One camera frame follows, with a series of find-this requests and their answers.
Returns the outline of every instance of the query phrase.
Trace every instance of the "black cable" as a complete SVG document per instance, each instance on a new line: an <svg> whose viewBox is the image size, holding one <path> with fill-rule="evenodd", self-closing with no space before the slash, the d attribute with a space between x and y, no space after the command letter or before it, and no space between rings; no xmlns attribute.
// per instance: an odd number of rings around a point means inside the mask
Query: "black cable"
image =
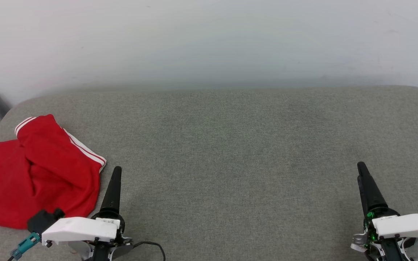
<svg viewBox="0 0 418 261"><path fill-rule="evenodd" d="M164 256L164 261L165 261L165 253L164 253L164 249L162 249L161 245L159 245L158 243L150 242L150 241L141 241L141 242L136 243L135 245L133 245L133 248L141 246L142 244L155 245L155 246L158 246L159 248L161 248L162 256Z"/></svg>

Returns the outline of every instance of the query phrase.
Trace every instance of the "gray fabric surface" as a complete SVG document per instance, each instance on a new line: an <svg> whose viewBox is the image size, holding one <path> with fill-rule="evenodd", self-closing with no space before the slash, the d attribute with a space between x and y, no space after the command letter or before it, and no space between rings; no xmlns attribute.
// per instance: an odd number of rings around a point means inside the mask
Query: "gray fabric surface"
<svg viewBox="0 0 418 261"><path fill-rule="evenodd" d="M12 109L0 141L49 113L108 160L100 200L123 167L126 235L170 261L365 260L349 247L362 230L358 161L390 207L418 212L418 88L50 96ZM0 228L0 260L26 235ZM118 260L161 259L140 246ZM23 260L79 257L38 245Z"/></svg>

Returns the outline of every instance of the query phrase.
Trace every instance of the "folded red clothing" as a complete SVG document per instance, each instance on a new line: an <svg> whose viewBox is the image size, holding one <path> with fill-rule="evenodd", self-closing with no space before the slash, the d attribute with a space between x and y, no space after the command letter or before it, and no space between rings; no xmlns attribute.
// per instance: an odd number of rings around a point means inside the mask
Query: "folded red clothing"
<svg viewBox="0 0 418 261"><path fill-rule="evenodd" d="M106 159L60 127L53 115L30 117L17 139L0 142L0 226L26 228L41 209L88 216Z"/></svg>

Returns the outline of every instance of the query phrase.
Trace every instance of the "striped trim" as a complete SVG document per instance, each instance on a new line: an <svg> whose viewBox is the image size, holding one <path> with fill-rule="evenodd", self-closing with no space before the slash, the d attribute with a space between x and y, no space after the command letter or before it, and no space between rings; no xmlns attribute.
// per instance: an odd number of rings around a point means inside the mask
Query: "striped trim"
<svg viewBox="0 0 418 261"><path fill-rule="evenodd" d="M68 131L66 131L65 129L63 129L63 130L69 136L70 142L72 144L74 144L83 154L85 154L88 158L90 158L90 159L98 162L99 164L101 164L102 167L104 167L104 165L106 165L106 159L105 158L103 158L100 155L94 153L92 150L90 150L88 147L86 147L85 144L80 142L76 137L74 137Z"/></svg>
<svg viewBox="0 0 418 261"><path fill-rule="evenodd" d="M36 117L28 117L27 119L23 120L21 123L19 123L14 130L15 135L17 136L17 134L19 133L19 130L22 129L23 126L25 126L25 124L29 123L30 121L35 120Z"/></svg>

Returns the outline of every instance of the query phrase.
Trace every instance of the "teal connector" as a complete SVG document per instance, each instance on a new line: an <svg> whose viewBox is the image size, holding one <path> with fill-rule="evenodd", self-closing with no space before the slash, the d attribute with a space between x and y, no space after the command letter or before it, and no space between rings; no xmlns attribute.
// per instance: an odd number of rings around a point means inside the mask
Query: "teal connector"
<svg viewBox="0 0 418 261"><path fill-rule="evenodd" d="M32 248L40 241L41 238L37 233L31 233L30 236L26 237L17 245L16 249L11 251L11 256L16 260L19 260L22 257L22 254L24 254L27 250Z"/></svg>

